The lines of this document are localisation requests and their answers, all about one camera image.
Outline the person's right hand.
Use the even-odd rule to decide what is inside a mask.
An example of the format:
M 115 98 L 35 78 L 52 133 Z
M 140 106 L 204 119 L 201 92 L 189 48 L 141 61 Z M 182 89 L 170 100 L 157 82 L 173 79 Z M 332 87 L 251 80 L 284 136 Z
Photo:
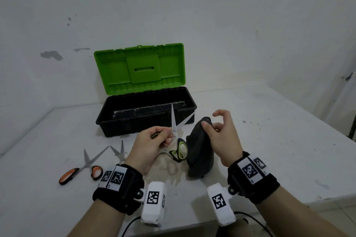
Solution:
M 243 148 L 236 127 L 228 110 L 218 109 L 212 115 L 214 117 L 222 116 L 224 124 L 220 131 L 219 143 L 211 145 L 212 149 L 219 156 L 222 165 L 230 167 L 243 157 Z

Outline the person's left hand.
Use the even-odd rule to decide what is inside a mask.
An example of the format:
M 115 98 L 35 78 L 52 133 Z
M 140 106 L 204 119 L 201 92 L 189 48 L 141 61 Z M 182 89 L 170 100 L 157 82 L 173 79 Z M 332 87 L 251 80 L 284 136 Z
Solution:
M 163 131 L 157 137 L 152 137 L 154 132 L 155 128 L 153 127 L 140 132 L 124 162 L 143 176 L 149 173 L 158 152 L 171 144 L 171 137 L 167 137 L 167 132 Z

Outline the dark grey cloth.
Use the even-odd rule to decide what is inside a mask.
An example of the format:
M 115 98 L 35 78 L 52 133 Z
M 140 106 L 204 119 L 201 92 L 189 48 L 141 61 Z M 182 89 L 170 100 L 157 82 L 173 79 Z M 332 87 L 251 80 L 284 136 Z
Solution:
M 202 127 L 203 121 L 212 125 L 210 117 L 203 117 L 194 126 L 191 134 L 186 137 L 188 146 L 186 161 L 189 166 L 187 176 L 190 179 L 203 178 L 214 165 L 214 151 L 210 138 Z

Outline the green handled scissors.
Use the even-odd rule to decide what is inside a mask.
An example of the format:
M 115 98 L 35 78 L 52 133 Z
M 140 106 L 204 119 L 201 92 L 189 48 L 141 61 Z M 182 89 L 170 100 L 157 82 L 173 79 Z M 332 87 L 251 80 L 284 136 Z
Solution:
M 174 113 L 174 107 L 173 103 L 171 104 L 159 104 L 159 109 L 161 110 L 169 110 L 169 106 L 171 109 L 169 110 L 171 114 L 171 133 L 173 134 L 173 137 L 171 138 L 171 142 L 174 142 L 174 140 L 177 140 L 176 144 L 176 150 L 170 149 L 168 150 L 167 148 L 161 149 L 157 156 L 157 158 L 160 154 L 167 154 L 171 159 L 174 161 L 181 163 L 182 161 L 187 159 L 188 156 L 188 146 L 185 140 L 183 140 L 181 137 L 178 136 L 178 130 L 180 130 L 188 121 L 190 118 L 192 118 L 195 114 L 195 111 L 191 113 L 188 117 L 186 117 L 183 121 L 181 121 L 179 124 L 176 123 L 175 119 L 175 113 Z

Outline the person's left forearm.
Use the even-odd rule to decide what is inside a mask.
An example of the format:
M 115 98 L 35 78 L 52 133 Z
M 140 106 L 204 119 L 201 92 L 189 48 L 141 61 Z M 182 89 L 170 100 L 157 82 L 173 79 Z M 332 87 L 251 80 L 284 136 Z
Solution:
M 118 237 L 126 214 L 96 199 L 67 237 Z

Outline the person's right forearm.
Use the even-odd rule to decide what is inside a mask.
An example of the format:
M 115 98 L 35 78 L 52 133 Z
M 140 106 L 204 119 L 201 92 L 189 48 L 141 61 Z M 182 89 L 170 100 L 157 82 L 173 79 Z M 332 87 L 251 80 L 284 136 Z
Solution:
M 276 237 L 349 237 L 282 186 L 255 206 Z

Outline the dark tray inside toolbox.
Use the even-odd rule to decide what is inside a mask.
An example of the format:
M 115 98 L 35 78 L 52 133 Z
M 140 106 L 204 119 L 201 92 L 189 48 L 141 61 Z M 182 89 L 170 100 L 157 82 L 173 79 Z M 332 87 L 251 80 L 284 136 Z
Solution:
M 152 106 L 142 106 L 133 109 L 115 110 L 112 115 L 112 119 L 132 118 L 143 115 L 150 115 L 156 113 L 162 113 L 171 110 L 171 106 L 174 109 L 184 109 L 187 107 L 185 101 L 178 101 L 173 103 L 157 104 Z

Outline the small silver scissors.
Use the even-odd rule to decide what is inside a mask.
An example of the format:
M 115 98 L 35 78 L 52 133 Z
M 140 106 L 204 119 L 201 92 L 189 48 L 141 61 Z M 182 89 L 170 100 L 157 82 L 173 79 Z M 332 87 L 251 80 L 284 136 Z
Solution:
M 118 160 L 119 160 L 118 165 L 121 165 L 122 163 L 124 163 L 126 161 L 123 140 L 121 141 L 121 149 L 119 151 L 116 150 L 115 148 L 113 148 L 112 146 L 109 146 L 109 147 L 113 151 L 114 155 L 118 158 Z

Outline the black right wristband with markers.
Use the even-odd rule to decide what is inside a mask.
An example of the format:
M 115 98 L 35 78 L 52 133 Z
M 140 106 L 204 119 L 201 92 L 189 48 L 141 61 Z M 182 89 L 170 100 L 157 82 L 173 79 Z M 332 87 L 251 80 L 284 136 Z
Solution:
M 262 203 L 280 187 L 266 164 L 246 151 L 243 151 L 242 158 L 228 168 L 228 184 L 236 194 L 249 199 L 253 204 Z

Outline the black wristband with markers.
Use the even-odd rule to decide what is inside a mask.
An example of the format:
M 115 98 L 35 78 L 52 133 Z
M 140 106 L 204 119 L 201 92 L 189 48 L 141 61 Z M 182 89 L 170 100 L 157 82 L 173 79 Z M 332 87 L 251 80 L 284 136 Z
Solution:
M 126 164 L 117 164 L 104 172 L 92 199 L 99 199 L 121 213 L 132 215 L 141 205 L 135 196 L 144 185 L 139 171 Z
M 236 194 L 249 199 L 253 204 L 262 203 L 280 187 L 266 164 L 246 151 L 243 151 L 242 158 L 228 168 L 228 184 Z

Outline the green and black plastic toolbox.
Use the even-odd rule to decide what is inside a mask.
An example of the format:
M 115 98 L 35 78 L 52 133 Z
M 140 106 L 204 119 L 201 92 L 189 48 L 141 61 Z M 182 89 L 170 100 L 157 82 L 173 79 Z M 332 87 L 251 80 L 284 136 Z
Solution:
M 115 110 L 185 101 L 186 108 L 174 109 L 179 124 L 197 109 L 184 86 L 182 43 L 100 50 L 94 52 L 94 58 L 109 96 L 96 119 L 105 137 L 138 133 L 153 126 L 171 127 L 169 111 L 112 119 Z

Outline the black left wristband with markers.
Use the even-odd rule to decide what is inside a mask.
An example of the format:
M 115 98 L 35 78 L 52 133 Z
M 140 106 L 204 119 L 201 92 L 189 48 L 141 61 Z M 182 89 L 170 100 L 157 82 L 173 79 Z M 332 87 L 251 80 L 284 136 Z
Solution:
M 144 185 L 139 171 L 126 164 L 117 164 L 104 172 L 92 199 L 99 199 L 121 213 L 132 215 L 141 205 L 135 196 Z

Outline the orange handled scissors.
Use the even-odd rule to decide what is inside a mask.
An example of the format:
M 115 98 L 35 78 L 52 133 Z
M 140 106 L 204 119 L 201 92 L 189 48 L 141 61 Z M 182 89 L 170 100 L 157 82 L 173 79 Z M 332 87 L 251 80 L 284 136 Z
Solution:
M 90 159 L 88 156 L 88 153 L 86 151 L 86 149 L 84 149 L 84 166 L 82 167 L 77 167 L 77 168 L 73 168 L 69 171 L 67 171 L 65 174 L 63 174 L 60 179 L 59 179 L 59 184 L 60 185 L 66 185 L 69 181 L 71 181 L 79 172 L 81 172 L 83 169 L 85 168 L 89 168 L 90 169 L 90 176 L 92 178 L 92 180 L 97 181 L 99 180 L 104 173 L 104 170 L 101 166 L 98 165 L 93 165 L 93 163 L 109 148 L 109 146 L 107 146 L 106 148 L 104 148 L 99 154 L 97 154 L 94 158 Z

